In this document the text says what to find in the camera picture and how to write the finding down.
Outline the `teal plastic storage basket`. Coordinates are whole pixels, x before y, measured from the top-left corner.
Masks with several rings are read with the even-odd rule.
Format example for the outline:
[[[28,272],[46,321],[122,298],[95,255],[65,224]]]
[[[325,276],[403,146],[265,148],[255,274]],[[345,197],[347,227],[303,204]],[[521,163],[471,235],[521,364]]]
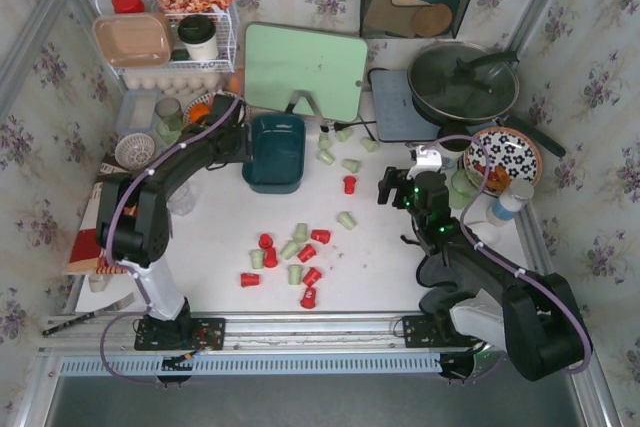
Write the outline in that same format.
[[[252,158],[242,177],[259,194],[295,192],[305,167],[306,125],[298,116],[266,114],[250,123]]]

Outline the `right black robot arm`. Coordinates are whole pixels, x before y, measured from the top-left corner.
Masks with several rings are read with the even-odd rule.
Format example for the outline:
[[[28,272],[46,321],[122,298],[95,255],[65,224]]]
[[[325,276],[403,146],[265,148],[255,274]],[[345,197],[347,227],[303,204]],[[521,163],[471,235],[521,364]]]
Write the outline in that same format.
[[[592,341],[568,281],[541,275],[485,246],[449,207],[444,174],[387,167],[380,205],[406,210],[424,258],[416,280],[420,310],[446,339],[473,337],[505,352],[527,380],[590,364]]]

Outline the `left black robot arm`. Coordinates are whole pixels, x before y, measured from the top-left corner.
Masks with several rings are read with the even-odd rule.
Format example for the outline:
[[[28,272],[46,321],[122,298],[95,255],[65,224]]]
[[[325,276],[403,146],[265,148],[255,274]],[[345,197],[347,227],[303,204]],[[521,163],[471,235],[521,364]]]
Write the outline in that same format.
[[[168,201],[198,171],[249,158],[244,110],[243,98],[216,95],[212,112],[185,127],[149,166],[111,174],[103,182],[96,242],[110,266],[122,267],[134,278],[147,320],[180,337],[187,335],[190,313],[165,259],[171,237]]]

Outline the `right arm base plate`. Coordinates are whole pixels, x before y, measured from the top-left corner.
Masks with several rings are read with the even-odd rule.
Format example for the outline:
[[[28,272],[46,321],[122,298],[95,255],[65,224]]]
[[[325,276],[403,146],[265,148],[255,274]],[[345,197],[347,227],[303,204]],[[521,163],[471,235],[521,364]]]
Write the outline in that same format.
[[[402,337],[406,348],[464,348],[481,344],[481,341],[459,334],[448,324],[425,315],[408,315],[401,318]]]

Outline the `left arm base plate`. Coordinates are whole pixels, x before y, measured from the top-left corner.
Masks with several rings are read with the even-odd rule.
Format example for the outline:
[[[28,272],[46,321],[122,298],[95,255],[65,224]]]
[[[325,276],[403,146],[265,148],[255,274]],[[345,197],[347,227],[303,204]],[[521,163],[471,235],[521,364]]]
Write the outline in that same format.
[[[134,323],[136,351],[214,350],[223,348],[224,318],[191,318],[187,326],[148,316]]]

